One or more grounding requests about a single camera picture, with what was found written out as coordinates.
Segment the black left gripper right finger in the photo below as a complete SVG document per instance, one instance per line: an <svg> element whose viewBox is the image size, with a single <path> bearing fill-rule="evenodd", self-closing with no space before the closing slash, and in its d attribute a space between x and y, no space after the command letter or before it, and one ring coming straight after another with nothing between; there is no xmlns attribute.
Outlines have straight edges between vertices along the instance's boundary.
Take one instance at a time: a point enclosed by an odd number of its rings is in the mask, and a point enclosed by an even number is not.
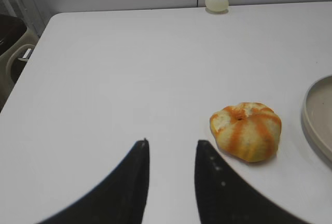
<svg viewBox="0 0 332 224"><path fill-rule="evenodd" d="M196 148L195 192L201 223L303 223L250 186L205 140Z"/></svg>

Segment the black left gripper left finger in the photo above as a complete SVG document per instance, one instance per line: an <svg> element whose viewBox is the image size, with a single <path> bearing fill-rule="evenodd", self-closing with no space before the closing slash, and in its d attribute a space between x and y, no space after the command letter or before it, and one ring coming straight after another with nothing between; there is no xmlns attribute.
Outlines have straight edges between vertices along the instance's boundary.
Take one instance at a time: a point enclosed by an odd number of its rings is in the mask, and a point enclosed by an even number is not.
<svg viewBox="0 0 332 224"><path fill-rule="evenodd" d="M149 142L137 141L95 188L44 223L142 223L149 188Z"/></svg>

